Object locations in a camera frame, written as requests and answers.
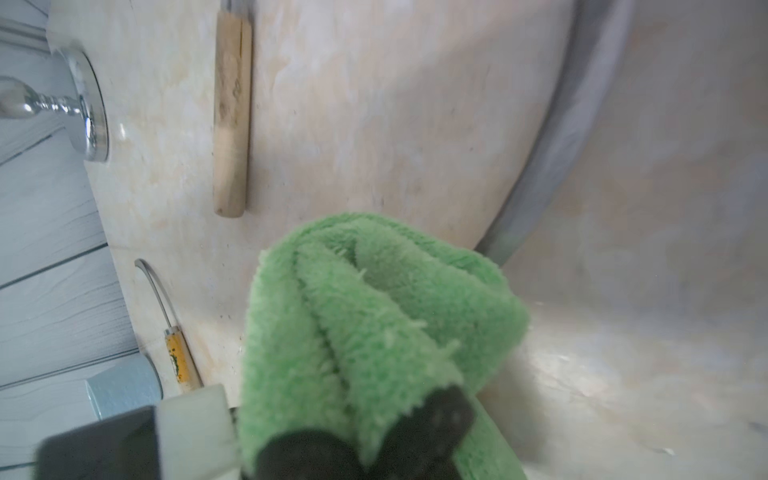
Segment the green fluffy rag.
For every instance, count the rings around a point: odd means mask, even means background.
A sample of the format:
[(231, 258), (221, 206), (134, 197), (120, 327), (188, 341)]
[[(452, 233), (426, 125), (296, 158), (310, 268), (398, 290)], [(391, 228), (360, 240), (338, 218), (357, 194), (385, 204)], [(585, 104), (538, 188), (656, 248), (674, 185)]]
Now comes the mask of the green fluffy rag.
[(393, 219), (345, 213), (265, 250), (246, 317), (238, 437), (244, 474), (283, 434), (348, 443), (365, 476), (400, 417), (456, 385), (474, 423), (459, 479), (521, 479), (520, 460), (478, 401), (528, 327), (486, 257)]

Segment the sickle with wooden handle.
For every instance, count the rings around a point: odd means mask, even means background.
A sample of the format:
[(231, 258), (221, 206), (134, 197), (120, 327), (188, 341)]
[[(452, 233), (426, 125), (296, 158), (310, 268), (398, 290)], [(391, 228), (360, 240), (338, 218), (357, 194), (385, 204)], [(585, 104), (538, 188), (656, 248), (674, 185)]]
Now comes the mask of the sickle with wooden handle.
[(244, 1), (223, 1), (216, 24), (213, 205), (239, 218), (246, 209), (250, 145), (253, 26)]

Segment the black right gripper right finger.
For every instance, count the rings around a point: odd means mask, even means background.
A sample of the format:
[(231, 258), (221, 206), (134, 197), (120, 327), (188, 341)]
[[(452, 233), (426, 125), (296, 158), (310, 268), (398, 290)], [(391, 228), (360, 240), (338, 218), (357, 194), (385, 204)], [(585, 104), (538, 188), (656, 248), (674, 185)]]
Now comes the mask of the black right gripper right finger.
[(475, 420), (464, 391), (434, 390), (424, 403), (400, 417), (385, 436), (370, 479), (459, 479), (453, 455)]

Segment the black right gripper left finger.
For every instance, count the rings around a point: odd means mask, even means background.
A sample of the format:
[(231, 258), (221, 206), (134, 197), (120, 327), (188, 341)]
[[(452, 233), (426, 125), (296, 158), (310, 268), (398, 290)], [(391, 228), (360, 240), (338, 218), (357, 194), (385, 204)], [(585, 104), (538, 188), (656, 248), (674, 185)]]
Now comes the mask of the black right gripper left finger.
[(321, 430), (302, 430), (270, 440), (254, 460), (255, 479), (363, 479), (352, 447)]

